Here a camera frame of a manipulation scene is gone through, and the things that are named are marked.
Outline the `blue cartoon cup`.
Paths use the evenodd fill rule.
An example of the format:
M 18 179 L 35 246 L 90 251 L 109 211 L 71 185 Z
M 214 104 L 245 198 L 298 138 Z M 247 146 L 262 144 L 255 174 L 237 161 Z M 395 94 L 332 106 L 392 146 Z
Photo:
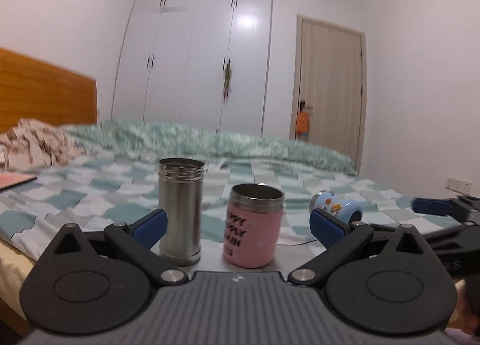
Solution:
M 361 221 L 363 218 L 362 207 L 358 201 L 336 195 L 330 190 L 321 190 L 312 197 L 309 211 L 314 209 L 322 209 L 346 224 Z

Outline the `pink cup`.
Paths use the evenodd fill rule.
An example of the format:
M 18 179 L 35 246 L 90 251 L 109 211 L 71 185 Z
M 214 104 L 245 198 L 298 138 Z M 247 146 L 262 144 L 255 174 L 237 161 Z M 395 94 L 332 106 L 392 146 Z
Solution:
M 224 229 L 225 260 L 257 269 L 273 259 L 284 214 L 285 196 L 265 184 L 244 183 L 232 187 Z

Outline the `checkered bed sheet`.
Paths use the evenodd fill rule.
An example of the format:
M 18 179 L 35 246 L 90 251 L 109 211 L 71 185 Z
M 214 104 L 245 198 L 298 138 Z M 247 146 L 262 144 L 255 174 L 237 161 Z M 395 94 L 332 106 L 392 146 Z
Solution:
M 157 162 L 108 154 L 39 170 L 32 182 L 1 192 L 1 239 L 36 260 L 65 223 L 95 231 L 113 221 L 137 221 L 159 204 L 158 167 Z M 202 239 L 222 241 L 230 190 L 241 183 L 266 184 L 284 192 L 282 244 L 312 239 L 308 206 L 321 191 L 357 201 L 368 223 L 410 223 L 422 234 L 457 224 L 452 217 L 414 213 L 410 198 L 369 179 L 287 161 L 226 159 L 207 166 Z

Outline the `stainless steel thermos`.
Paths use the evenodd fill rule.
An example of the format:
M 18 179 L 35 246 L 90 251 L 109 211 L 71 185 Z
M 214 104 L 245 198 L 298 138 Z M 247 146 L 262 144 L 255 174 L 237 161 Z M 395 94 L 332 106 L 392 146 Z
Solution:
M 159 206 L 168 225 L 160 255 L 175 266 L 191 266 L 201 256 L 200 228 L 205 164 L 189 158 L 164 158 L 159 165 Z

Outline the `green floral duvet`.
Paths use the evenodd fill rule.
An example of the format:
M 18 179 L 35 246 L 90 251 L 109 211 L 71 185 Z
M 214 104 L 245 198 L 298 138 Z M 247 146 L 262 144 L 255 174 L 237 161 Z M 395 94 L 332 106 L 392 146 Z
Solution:
M 286 161 L 318 170 L 356 174 L 351 157 L 294 139 L 217 133 L 177 123 L 130 120 L 72 124 L 63 126 L 63 129 L 80 143 L 128 156 Z

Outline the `orange hanging bag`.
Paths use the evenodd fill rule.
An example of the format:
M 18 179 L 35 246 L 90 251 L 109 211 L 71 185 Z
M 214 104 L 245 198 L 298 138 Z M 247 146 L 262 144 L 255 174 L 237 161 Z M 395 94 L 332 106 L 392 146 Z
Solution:
M 301 104 L 295 120 L 295 138 L 297 140 L 308 140 L 310 114 L 306 111 L 304 104 Z

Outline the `crumpled floral clothes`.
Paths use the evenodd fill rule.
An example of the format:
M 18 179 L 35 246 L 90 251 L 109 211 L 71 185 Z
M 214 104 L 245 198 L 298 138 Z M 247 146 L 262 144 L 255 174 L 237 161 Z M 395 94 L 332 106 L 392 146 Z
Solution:
M 1 133 L 1 170 L 24 172 L 66 165 L 85 153 L 66 130 L 36 119 L 20 119 Z

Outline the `pink book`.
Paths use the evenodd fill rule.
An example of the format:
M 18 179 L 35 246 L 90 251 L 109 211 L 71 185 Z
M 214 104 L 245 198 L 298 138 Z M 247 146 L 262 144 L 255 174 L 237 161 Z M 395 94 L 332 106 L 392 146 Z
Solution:
M 1 172 L 0 173 L 0 191 L 10 189 L 12 187 L 31 182 L 35 180 L 35 174 L 15 173 L 15 172 Z

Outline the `beige wooden door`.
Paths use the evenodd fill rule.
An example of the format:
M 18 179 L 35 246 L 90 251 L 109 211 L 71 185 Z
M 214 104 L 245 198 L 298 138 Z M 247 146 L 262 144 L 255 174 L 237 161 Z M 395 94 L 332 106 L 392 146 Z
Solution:
M 289 137 L 300 104 L 310 115 L 307 141 L 351 158 L 360 170 L 365 137 L 365 33 L 298 15 Z

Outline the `wooden headboard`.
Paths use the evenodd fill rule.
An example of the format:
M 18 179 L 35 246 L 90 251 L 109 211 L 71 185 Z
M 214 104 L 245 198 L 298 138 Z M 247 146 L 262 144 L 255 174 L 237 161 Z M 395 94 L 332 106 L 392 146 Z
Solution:
M 1 132 L 21 118 L 53 126 L 98 121 L 96 81 L 57 65 L 1 50 Z

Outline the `green hanging ornament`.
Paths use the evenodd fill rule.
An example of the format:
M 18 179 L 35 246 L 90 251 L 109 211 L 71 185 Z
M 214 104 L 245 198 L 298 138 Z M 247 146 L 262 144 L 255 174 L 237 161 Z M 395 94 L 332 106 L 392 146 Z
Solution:
M 222 98 L 223 98 L 223 102 L 225 104 L 228 102 L 228 98 L 229 98 L 229 95 L 230 95 L 231 76 L 232 76 L 231 60 L 228 59 L 227 62 L 224 64 L 224 69 L 223 69 Z

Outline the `white wardrobe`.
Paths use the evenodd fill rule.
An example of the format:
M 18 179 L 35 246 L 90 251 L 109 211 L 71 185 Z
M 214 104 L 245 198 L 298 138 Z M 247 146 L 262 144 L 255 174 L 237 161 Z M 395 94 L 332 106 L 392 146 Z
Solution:
M 112 117 L 261 135 L 271 12 L 272 0 L 136 0 Z

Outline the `wall power socket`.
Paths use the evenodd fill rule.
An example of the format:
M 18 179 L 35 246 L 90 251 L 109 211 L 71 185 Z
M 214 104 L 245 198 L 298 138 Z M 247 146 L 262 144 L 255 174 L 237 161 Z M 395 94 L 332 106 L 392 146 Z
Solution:
M 445 189 L 456 193 L 469 195 L 471 192 L 472 182 L 461 180 L 458 178 L 447 178 Z

